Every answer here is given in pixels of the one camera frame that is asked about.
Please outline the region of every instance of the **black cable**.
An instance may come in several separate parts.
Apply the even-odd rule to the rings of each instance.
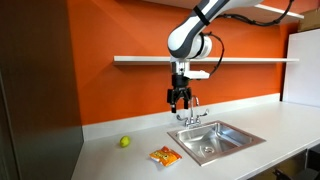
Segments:
[[[224,44],[223,44],[223,41],[221,40],[220,37],[218,37],[217,35],[214,35],[212,34],[212,32],[209,32],[209,33],[203,33],[203,35],[205,36],[213,36],[214,38],[216,38],[220,43],[221,43],[221,47],[222,47],[222,50],[221,50],[221,55],[220,55],[220,59],[217,63],[217,65],[213,68],[213,70],[210,72],[210,76],[217,71],[217,69],[219,68],[220,64],[221,64],[221,61],[222,61],[222,58],[223,58],[223,55],[224,55]]]
[[[289,0],[289,4],[288,4],[288,7],[287,9],[284,11],[284,13],[277,19],[271,21],[271,22],[259,22],[259,21],[255,21],[255,20],[251,20],[243,15],[240,15],[240,14],[222,14],[222,15],[219,15],[217,16],[217,18],[233,18],[233,19],[236,19],[236,20],[239,20],[239,21],[242,21],[242,22],[245,22],[245,23],[248,23],[248,24],[251,24],[251,25],[256,25],[256,26],[272,26],[272,25],[276,25],[276,24],[279,24],[280,21],[287,15],[287,13],[289,12],[290,8],[291,8],[291,5],[293,3],[294,0]]]

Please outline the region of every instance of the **stainless steel sink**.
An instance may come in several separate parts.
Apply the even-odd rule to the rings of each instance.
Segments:
[[[265,141],[221,121],[202,124],[192,129],[171,131],[168,134],[200,166]]]

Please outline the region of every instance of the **faucet handle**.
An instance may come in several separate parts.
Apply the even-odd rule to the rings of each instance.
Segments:
[[[185,120],[188,120],[188,117],[185,117],[185,118],[181,118],[181,116],[178,114],[177,116],[177,119],[179,120],[179,121],[185,121]]]
[[[197,115],[197,117],[203,117],[209,114],[209,109],[206,109],[206,111],[202,115]]]

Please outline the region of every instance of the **robotic arm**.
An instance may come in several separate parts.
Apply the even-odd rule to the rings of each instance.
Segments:
[[[254,6],[263,0],[202,0],[189,17],[176,27],[168,38],[171,54],[172,86],[168,89],[167,102],[171,112],[176,113],[176,103],[184,99],[184,108],[192,97],[187,87],[191,79],[208,79],[210,74],[204,71],[190,71],[190,59],[201,59],[209,55],[212,42],[201,31],[221,12],[236,7]]]

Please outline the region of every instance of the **orange snack bag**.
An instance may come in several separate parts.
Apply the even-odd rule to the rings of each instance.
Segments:
[[[176,153],[174,150],[169,149],[167,146],[163,146],[162,149],[156,150],[149,155],[153,160],[159,162],[164,166],[169,166],[182,157],[180,154]]]

